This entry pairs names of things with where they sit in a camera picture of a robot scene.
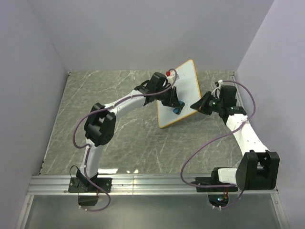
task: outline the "marble table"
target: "marble table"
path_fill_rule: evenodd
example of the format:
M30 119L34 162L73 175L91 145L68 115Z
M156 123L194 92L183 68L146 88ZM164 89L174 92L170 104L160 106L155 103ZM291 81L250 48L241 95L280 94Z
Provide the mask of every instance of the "marble table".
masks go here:
M121 98L155 71L71 72L53 128L42 174L69 174L72 165L80 166L84 150L72 144L76 122L93 104L106 104ZM231 79L229 72L197 72L202 95L220 79ZM217 114L195 113L167 128L160 129L156 102L122 117L112 141L105 147L100 168L117 174L179 173L183 162L201 145L229 132ZM83 125L76 135L84 144ZM242 154L233 136L203 149L185 168L185 173L210 173L214 167L237 167Z

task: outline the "orange edge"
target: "orange edge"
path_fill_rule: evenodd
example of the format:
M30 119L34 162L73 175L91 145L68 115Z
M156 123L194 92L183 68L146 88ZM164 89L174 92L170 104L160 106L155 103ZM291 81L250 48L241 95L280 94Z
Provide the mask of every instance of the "orange edge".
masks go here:
M194 61L193 61L192 59L190 59L190 60L184 62L183 64L181 64L179 67L181 67L182 65L184 65L185 63L187 63L187 62L189 62L189 61L192 61L192 63L193 63L193 68L194 68L194 72L195 72L195 76L196 76L197 87L198 87L198 91L199 91L199 97L201 98L201 92L200 92L200 87L199 87L199 82L198 82L198 77L197 77L197 73L196 73ZM180 121L181 119L184 119L184 118L186 118L186 117L188 117L188 116L190 116L190 115L192 115L192 114L195 114L196 112L198 112L198 111L194 111L194 112L192 112L192 113L189 113L188 115L185 115L185 116L183 116L183 117L177 119L176 121L171 122L171 123L169 123L169 124L167 124L167 125L160 126L160 123L159 123L159 120L160 120L160 115L159 115L159 103L157 103L158 127L159 127L159 128L165 128L165 127L167 127L167 126L169 126L169 125L171 125L171 124L173 124L173 123L175 123L175 122Z

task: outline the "purple hose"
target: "purple hose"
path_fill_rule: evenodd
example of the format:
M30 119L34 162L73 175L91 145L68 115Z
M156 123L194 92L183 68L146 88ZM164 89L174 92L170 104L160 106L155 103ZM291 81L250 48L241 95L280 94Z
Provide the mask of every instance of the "purple hose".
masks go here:
M256 104L255 104L254 98L253 98L251 92L248 90L248 88L246 88L243 84L241 84L241 83L239 83L239 82L236 82L236 81L232 81L232 80L224 80L223 82L224 82L224 83L235 83L235 84L238 84L238 85L240 85L241 87L243 87L243 88L248 92L248 94L249 94L250 97L251 97L252 103L253 103L253 112L252 112L252 114L251 114L250 116L248 116L248 120L249 120L250 118L252 118L253 115L254 115L255 112L256 112ZM239 131L239 130L244 126L245 123L246 123L246 121L242 122L242 124L241 124L236 130L233 130L233 131L231 131L231 132L229 132L229 133L227 133L227 134L224 134L224 135L221 135L221 136L219 136L219 137L217 137L217 138L214 138L214 139L208 141L207 143L205 143L205 144L204 144L203 146L201 146L199 149L197 149L197 150L196 150L196 151L195 151L195 152L194 152L194 153L184 162L184 164L182 165L182 168L181 168L181 170L180 170L180 178L181 178L181 180L182 180L184 183L186 183L187 185L190 185L190 186L193 186L193 187L205 187L205 188L207 188L207 187L235 187L235 185L196 185L196 184L192 184L192 183L190 183L190 182L187 182L187 181L183 178L183 171L184 171L184 168L186 167L187 163L189 163L190 160L191 160L199 151L201 151L203 148L205 148L205 147L208 146L210 143L212 143L212 142L214 142L214 141L216 141L216 140L219 140L219 139L221 139L221 138L223 138L223 137L227 137L227 136L229 136L229 135L232 135L232 134L236 133L237 131ZM243 191L239 194L239 196L237 197L237 199L236 199L235 201L233 201L231 204L229 204L229 205L227 205L227 206L225 206L225 207L223 207L223 208L228 208L228 207L232 206L234 203L237 202L237 200L239 200L239 198L241 197L242 194L243 194Z
M170 89L173 87L173 85L175 84L175 82L176 82L176 80L177 80L177 76L178 76L176 69L171 68L169 71L171 71L171 70L173 70L173 71L175 72L175 77L174 77L173 83L172 83L168 88L166 88L166 89L163 90L163 91L156 92L156 93L152 93L152 94L137 94L137 95L134 95L133 97L154 96L154 95L159 95L159 94L162 94L162 93L167 92L168 90L170 90ZM103 109L97 110L97 111L92 111L92 112L88 113L87 115L85 115L83 118L81 118L80 121L76 124L76 127L75 127L75 129L74 129L74 131L73 131L73 137L72 137L73 145L74 145L76 148L78 148L78 149L83 149L83 148L85 148L85 147L87 147L87 146L89 147L88 150L87 150L87 152L86 152L85 165L87 165L87 162L88 162L88 158L89 158L89 153L90 153L90 147L91 147L91 145L90 145L90 144L84 144L83 146L79 146L79 145L76 144L75 135L76 135L76 131L77 131L78 127L80 126L80 124L81 124L88 116L93 115L93 114L97 114L97 113L99 113L99 112L103 112L103 111L106 111L106 110L109 110L109 109L112 109L112 108L116 107L117 105L119 105L120 103L122 103L122 102L124 102L124 101L126 101L126 100L129 100L129 99L131 99L131 98L133 98L133 97L131 97L131 96L125 97L125 98L119 100L118 102L116 102L113 106L106 107L106 108L103 108ZM106 209L106 208L110 205L110 202L111 202L111 197L110 197L110 195L109 195L103 188L101 188L100 186L96 185L94 182L92 182L92 181L90 180L90 178L88 177L87 169L86 169L86 168L84 168L84 173L85 173L86 179L89 181L90 184L92 184L93 186L95 186L96 188L98 188L100 191L102 191L103 193L105 193L105 194L107 195L107 197L108 197L108 203L107 203L103 208L100 208L100 209L87 209L87 208L84 208L84 207L82 207L82 209L85 209L86 211L102 211L102 210Z

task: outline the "purple cable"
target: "purple cable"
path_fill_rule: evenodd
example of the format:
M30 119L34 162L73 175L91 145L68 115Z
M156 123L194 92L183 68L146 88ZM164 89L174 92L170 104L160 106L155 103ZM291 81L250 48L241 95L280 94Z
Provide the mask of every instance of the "purple cable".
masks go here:
M118 102L116 102L113 106L106 107L106 108L103 108L103 109L97 110L97 111L92 111L92 112L88 113L87 115L85 115L83 118L80 119L80 121L76 124L76 127L75 127L75 129L74 129L74 131L73 131L72 141L73 141L73 145L74 145L76 148L78 148L78 149L83 149L83 148L85 148L85 147L87 147L87 146L89 147L88 150L87 150L87 152L86 152L85 165L86 165L87 162L88 162L88 158L89 158L89 153L90 153L90 147L91 147L91 145L90 145L90 144L84 144L83 146L79 146L79 145L76 144L75 136L76 136L76 132L77 132L77 129L78 129L78 127L80 126L80 124L81 124L88 116L94 115L94 114L97 114L97 113L100 113L100 112L103 112L103 111L106 111L106 110L109 110L109 109L112 109L112 108L116 107L117 105L121 104L122 102L124 102L124 101L126 101L126 100L129 100L129 99L131 99L131 98L133 98L133 97L155 96L155 95L159 95L159 94L162 94L162 93L164 93L164 92L167 92L168 90L170 90L170 89L173 87L173 85L175 84L175 82L176 82L176 80L177 80L177 77L178 77L178 74L177 74L176 69L171 68L169 71L172 71L172 70L175 72L175 77L174 77L173 83L172 83L168 88L164 89L163 91L156 92L156 93L152 93L152 94L136 94L136 95L134 95L134 96L132 96L132 97L131 97L131 96L125 97L125 98L119 100ZM92 184L93 186L95 186L96 188L98 188L98 189L99 189L100 191L102 191L103 193L105 193L105 194L107 195L107 197L108 197L109 200L108 200L108 203L107 203L103 208L100 208L100 209L87 209L87 208L82 207L82 209L85 209L86 211L102 211L102 210L106 209L106 208L110 205L110 202L111 202L111 197L110 197L110 195L109 195L103 188L101 188L100 186L96 185L94 182L92 182L92 181L90 180L90 178L88 177L87 169L86 169L86 168L84 168L84 173L85 173L85 177L86 177L86 179L89 181L89 183Z
M249 120L250 118L252 118L253 115L254 115L255 112L256 112L256 104L255 104L255 100L254 100L254 98L253 98L251 92L248 90L248 88L246 88L243 84L241 84L241 83L239 83L239 82L236 82L236 81L232 81L232 80L224 80L223 82L224 82L224 83L235 83L235 84L238 84L238 85L240 85L241 87L243 87L243 88L248 92L248 94L249 94L250 97L251 97L252 103L253 103L253 112L252 112L252 114L251 114L250 116L248 116L248 119L247 119L247 120ZM196 185L196 184L192 184L192 183L190 183L190 182L187 182L187 181L183 178L183 171L184 171L184 168L186 167L187 163L189 163L190 160L191 160L199 151L201 151L203 148L205 148L206 146L208 146L210 143L212 143L212 142L214 142L214 141L216 141L216 140L218 140L218 139L221 139L221 138L223 138L223 137L227 137L227 136L229 136L229 135L232 135L232 134L236 133L237 131L239 131L239 130L244 126L245 123L246 123L246 121L242 122L242 124L241 124L236 130L233 130L233 131L231 131L231 132L229 132L229 133L227 133L227 134L224 134L224 135L221 135L221 136L219 136L219 137L217 137L217 138L214 138L214 139L208 141L207 143L205 143L205 144L204 144L203 146L201 146L199 149L197 149L197 150L196 150L196 151L195 151L195 152L194 152L194 153L184 162L184 164L182 165L182 168L181 168L181 170L180 170L180 178L181 178L181 180L182 180L184 183L186 183L187 185L190 185L190 186L193 186L193 187L205 187L205 188L207 188L207 187L235 187L235 185ZM231 204L229 204L229 205L227 205L227 206L225 206L225 207L223 207L223 208L228 208L228 207L232 206L234 203L237 202L237 200L239 200L239 198L241 197L242 194L243 194L243 191L239 194L239 196L237 197L237 199L236 199L235 201L233 201Z

